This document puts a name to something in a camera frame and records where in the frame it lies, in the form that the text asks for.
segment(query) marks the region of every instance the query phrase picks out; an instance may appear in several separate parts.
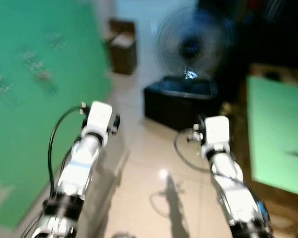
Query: fan base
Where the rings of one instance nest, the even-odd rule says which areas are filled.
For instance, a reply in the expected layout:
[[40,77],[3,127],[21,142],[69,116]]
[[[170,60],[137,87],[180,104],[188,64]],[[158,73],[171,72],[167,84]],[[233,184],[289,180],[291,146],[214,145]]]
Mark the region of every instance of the fan base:
[[144,98],[145,116],[175,130],[191,128],[198,115],[218,115],[223,103],[213,81],[184,83],[170,76],[146,87]]

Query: green panel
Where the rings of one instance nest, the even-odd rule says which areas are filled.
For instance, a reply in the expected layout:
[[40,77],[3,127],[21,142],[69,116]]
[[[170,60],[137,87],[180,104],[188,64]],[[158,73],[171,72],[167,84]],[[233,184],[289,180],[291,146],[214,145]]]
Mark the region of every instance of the green panel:
[[253,178],[298,194],[298,87],[249,78],[248,120]]
[[[64,44],[47,38],[57,32]],[[25,67],[27,50],[52,76],[44,81]],[[15,228],[48,183],[47,146],[56,120],[81,101],[104,100],[111,85],[90,4],[74,0],[0,0],[0,186],[12,192],[0,206],[0,225]],[[55,139],[53,167],[79,134],[82,117],[70,116]]]

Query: electric fan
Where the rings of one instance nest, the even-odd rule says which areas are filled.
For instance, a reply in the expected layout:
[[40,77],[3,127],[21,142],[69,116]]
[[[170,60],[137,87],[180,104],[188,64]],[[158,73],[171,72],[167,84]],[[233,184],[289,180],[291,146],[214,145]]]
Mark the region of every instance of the electric fan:
[[156,61],[167,75],[160,90],[182,97],[215,97],[215,76],[228,44],[225,18],[210,5],[171,12],[154,33]]

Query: green screen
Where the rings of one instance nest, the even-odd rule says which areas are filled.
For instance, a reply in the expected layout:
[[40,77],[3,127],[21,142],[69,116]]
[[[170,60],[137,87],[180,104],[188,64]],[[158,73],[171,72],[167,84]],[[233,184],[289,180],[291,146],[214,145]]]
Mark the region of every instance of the green screen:
[[298,87],[249,78],[248,120],[253,178],[298,194]]
[[[0,0],[0,225],[15,228],[48,182],[47,146],[64,111],[104,100],[111,85],[92,6],[74,0]],[[53,166],[79,134],[70,116]]]

